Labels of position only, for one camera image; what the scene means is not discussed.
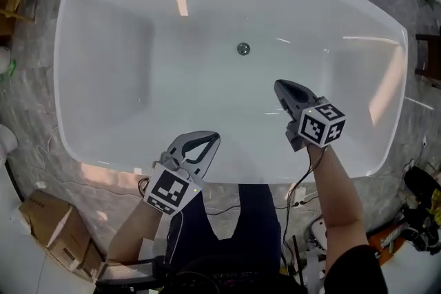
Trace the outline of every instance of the floor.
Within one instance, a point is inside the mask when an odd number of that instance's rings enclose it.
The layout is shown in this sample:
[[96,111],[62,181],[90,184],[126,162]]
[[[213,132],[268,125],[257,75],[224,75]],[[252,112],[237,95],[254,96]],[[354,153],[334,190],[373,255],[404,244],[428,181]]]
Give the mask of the floor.
[[[395,214],[400,198],[402,166],[417,158],[422,139],[427,148],[421,160],[438,163],[441,151],[441,91],[413,75],[418,61],[415,33],[437,33],[435,20],[440,9],[432,10],[424,0],[370,0],[389,13],[408,30],[409,71],[402,115],[391,151],[382,169],[374,176],[356,178],[354,183],[365,206],[367,229],[380,226]],[[19,139],[19,149],[9,159],[12,171],[24,194],[44,182],[46,191],[75,204],[95,240],[106,249],[112,236],[139,201],[138,176],[81,165],[64,150],[57,129],[53,86],[54,33],[60,0],[39,0],[35,24],[19,23],[12,43],[12,58],[17,61],[14,76],[0,86],[0,123],[11,128]],[[276,206],[285,204],[288,185],[274,185]],[[315,191],[306,185],[307,194]],[[207,185],[204,190],[207,211],[217,212],[238,204],[236,185]],[[220,238],[232,234],[237,210],[210,216]],[[285,212],[278,211],[285,226]],[[288,234],[302,235],[305,227],[320,215],[317,199],[291,213]],[[165,238],[164,218],[158,236]]]

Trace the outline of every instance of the black sleeve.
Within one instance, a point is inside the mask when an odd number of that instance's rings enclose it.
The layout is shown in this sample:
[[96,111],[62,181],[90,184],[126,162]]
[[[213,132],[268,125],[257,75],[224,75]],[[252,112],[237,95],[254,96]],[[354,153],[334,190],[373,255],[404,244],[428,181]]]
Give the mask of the black sleeve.
[[332,265],[325,279],[326,294],[387,293],[380,265],[369,245],[356,246]]

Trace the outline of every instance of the person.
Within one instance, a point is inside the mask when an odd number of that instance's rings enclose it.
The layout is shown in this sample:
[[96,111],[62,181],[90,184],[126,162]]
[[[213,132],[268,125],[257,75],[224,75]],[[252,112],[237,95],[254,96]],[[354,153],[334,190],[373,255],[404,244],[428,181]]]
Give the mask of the person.
[[[327,228],[325,292],[387,293],[363,224],[362,204],[331,147],[307,147]],[[218,240],[202,193],[172,218],[165,261],[176,271],[162,293],[307,293],[281,275],[281,234],[268,185],[239,185],[240,216],[230,239]],[[138,259],[143,238],[153,239],[161,213],[140,201],[112,239],[108,260]]]

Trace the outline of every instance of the bathtub drain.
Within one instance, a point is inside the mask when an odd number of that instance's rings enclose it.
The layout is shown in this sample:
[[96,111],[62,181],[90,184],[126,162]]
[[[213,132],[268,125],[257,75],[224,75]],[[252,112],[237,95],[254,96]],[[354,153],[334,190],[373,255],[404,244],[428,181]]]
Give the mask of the bathtub drain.
[[237,46],[237,52],[240,55],[247,55],[249,54],[249,52],[251,51],[250,46],[248,45],[248,43],[239,43],[239,45]]

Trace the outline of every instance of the dark pants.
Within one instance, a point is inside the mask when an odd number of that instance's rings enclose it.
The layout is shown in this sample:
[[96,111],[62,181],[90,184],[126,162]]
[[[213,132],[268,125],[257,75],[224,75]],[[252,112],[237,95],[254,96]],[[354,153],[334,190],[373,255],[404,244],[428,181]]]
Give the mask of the dark pants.
[[183,209],[183,216],[179,213],[172,219],[166,260],[170,260],[174,251],[171,263],[175,269],[180,269],[204,255],[239,255],[258,258],[270,271],[278,272],[280,223],[268,185],[239,185],[239,196],[240,216],[234,234],[230,239],[219,240],[213,233],[202,193],[199,193]]

